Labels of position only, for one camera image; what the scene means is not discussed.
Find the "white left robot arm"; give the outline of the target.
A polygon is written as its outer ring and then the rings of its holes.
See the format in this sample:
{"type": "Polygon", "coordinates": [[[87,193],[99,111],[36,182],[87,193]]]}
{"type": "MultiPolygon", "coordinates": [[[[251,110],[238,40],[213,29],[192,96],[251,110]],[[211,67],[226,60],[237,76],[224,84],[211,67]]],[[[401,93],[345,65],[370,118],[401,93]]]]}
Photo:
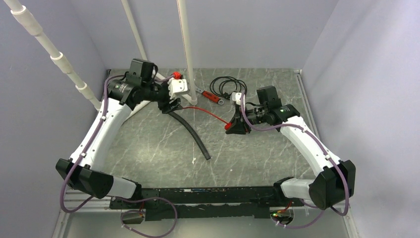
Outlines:
{"type": "Polygon", "coordinates": [[[188,93],[188,82],[180,73],[162,80],[155,77],[157,66],[133,59],[128,72],[111,76],[104,85],[98,115],[87,135],[68,159],[59,159],[56,170],[64,179],[63,189],[79,190],[94,198],[123,197],[129,208],[142,202],[141,185],[103,172],[105,159],[122,124],[142,102],[156,102],[162,113],[180,107],[180,96],[188,93]]]}

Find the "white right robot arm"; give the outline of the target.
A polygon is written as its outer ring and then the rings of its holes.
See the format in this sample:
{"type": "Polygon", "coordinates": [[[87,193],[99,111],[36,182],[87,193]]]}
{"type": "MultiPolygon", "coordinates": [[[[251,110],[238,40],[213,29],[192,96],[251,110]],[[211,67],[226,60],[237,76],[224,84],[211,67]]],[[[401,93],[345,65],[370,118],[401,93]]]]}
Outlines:
{"type": "Polygon", "coordinates": [[[226,134],[245,135],[252,130],[276,130],[298,149],[309,164],[315,178],[287,177],[274,184],[273,200],[284,206],[291,199],[311,202],[320,210],[332,209],[344,216],[354,194],[356,167],[331,152],[305,123],[299,111],[291,104],[284,105],[274,86],[257,90],[259,104],[246,107],[246,94],[232,92],[228,97],[235,113],[225,126],[226,134]]]}

